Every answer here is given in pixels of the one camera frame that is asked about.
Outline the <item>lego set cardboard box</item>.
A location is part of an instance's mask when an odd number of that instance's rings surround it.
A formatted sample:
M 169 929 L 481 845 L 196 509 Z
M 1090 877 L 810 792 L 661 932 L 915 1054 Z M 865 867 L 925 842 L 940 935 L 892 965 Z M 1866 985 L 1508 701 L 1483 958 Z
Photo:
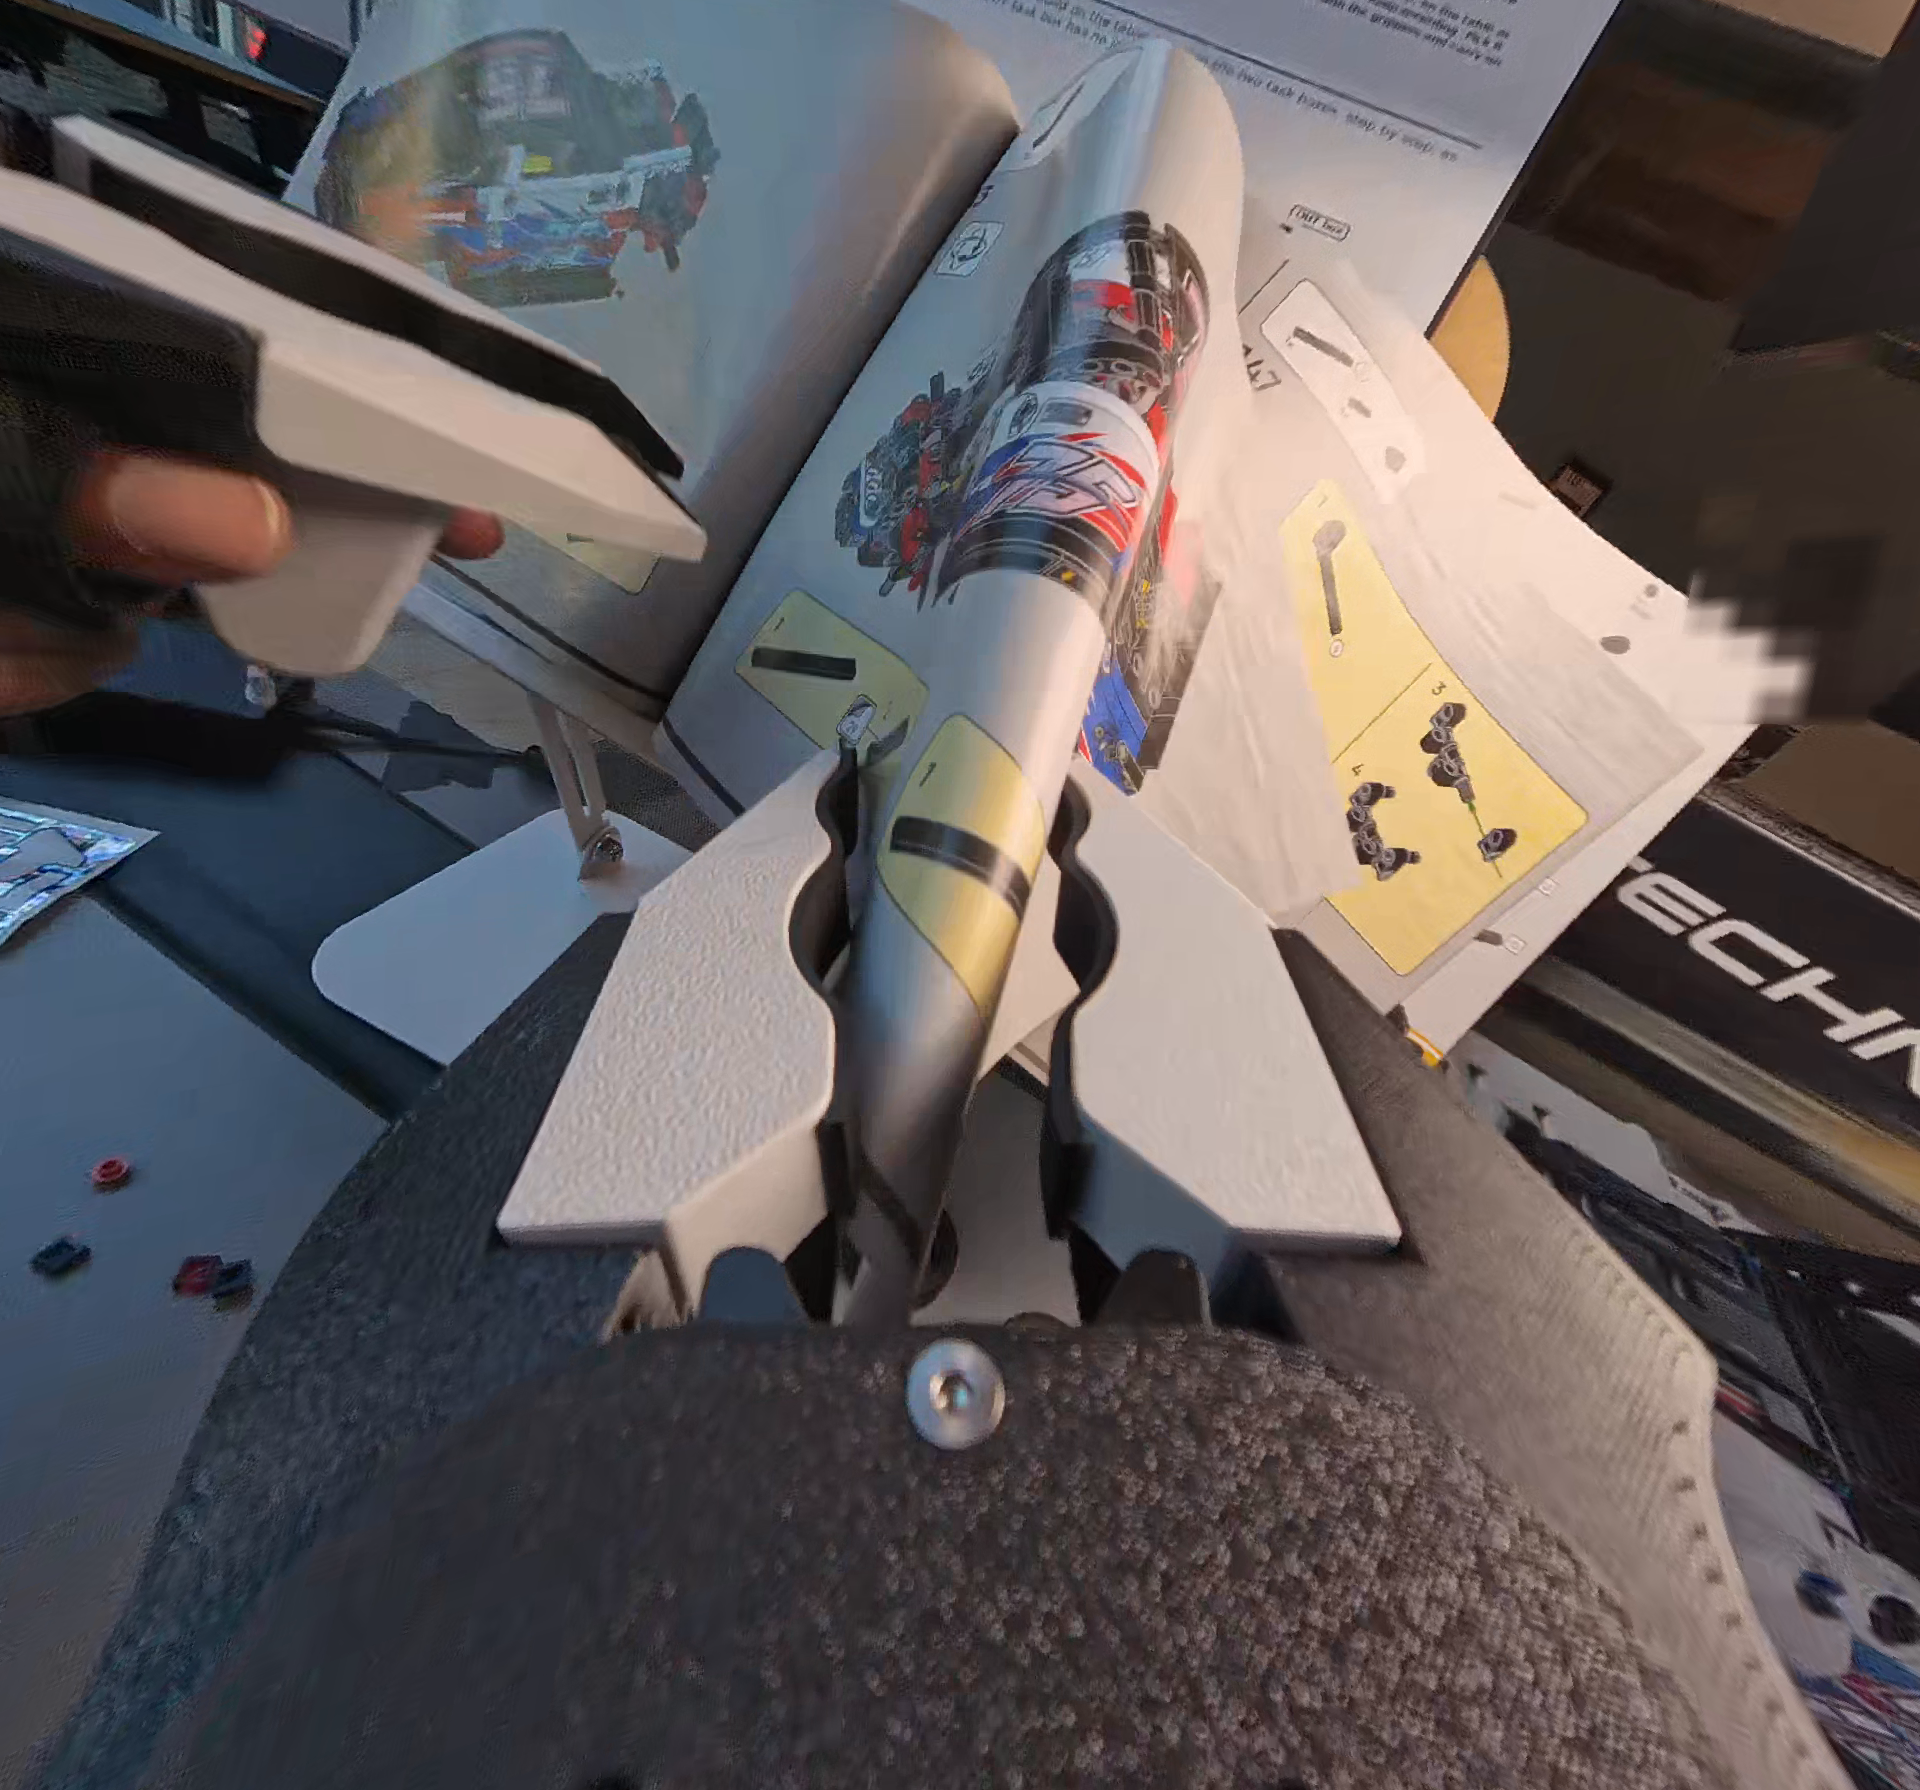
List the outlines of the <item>lego set cardboard box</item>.
M 1790 739 L 1402 1025 L 1706 1345 L 1760 1625 L 1852 1786 L 1915 1786 L 1915 875 L 1790 811 Z

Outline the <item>person's left hand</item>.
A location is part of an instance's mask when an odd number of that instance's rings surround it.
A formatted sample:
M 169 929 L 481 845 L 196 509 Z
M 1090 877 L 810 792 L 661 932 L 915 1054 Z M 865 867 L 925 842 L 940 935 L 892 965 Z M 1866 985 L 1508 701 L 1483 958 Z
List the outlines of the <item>person's left hand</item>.
M 104 688 L 177 592 L 267 578 L 294 538 L 266 481 L 157 455 L 88 458 L 58 512 L 3 513 L 3 720 Z

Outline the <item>holographic sticker sheet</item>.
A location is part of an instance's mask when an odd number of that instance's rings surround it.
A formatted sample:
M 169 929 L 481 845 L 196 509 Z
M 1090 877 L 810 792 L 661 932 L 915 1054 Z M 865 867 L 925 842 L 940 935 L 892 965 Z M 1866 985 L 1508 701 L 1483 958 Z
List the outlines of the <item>holographic sticker sheet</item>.
M 152 829 L 2 797 L 2 944 L 155 840 Z

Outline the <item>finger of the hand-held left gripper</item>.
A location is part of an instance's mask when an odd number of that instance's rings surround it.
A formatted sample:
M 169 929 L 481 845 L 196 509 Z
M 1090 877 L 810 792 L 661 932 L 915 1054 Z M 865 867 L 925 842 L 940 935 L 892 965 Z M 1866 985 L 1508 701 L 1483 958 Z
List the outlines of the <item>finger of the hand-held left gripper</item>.
M 120 127 L 52 127 L 54 180 L 251 288 L 451 365 L 609 436 L 660 481 L 685 463 L 596 363 L 419 267 Z
M 410 482 L 448 512 L 489 512 L 540 535 L 591 537 L 677 561 L 707 551 L 674 481 L 648 473 L 579 418 L 260 292 L 55 180 L 3 172 L 3 235 L 78 244 L 128 276 L 301 343 L 303 368 L 334 370 L 357 409 L 384 423 L 348 442 L 340 464 L 357 477 Z

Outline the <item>lego instruction booklet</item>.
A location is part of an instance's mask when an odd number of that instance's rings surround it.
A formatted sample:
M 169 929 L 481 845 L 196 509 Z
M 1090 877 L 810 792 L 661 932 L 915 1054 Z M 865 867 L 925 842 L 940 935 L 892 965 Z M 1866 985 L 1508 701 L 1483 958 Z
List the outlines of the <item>lego instruction booklet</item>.
M 1450 1045 L 1725 762 L 1753 641 L 1579 527 L 1164 42 L 1018 112 L 896 0 L 377 0 L 292 182 L 596 363 L 700 564 L 492 590 L 725 823 L 949 713 Z

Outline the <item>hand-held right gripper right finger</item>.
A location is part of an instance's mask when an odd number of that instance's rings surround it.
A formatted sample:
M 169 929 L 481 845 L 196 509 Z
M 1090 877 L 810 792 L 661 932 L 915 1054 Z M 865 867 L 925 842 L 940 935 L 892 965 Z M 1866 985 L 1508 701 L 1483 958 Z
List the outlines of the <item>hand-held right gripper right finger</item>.
M 1209 1286 L 1267 1252 L 1399 1251 L 1400 1219 L 1273 927 L 1138 803 L 1064 803 L 1045 1229 Z

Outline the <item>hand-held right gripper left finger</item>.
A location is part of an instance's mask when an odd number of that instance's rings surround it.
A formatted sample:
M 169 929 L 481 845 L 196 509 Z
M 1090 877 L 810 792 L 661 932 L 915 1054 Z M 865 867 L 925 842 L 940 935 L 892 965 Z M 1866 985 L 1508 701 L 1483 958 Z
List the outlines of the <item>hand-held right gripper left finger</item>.
M 730 1251 L 828 1217 L 823 988 L 848 940 L 851 758 L 816 756 L 648 892 L 497 1217 L 514 1246 L 660 1258 L 681 1315 Z

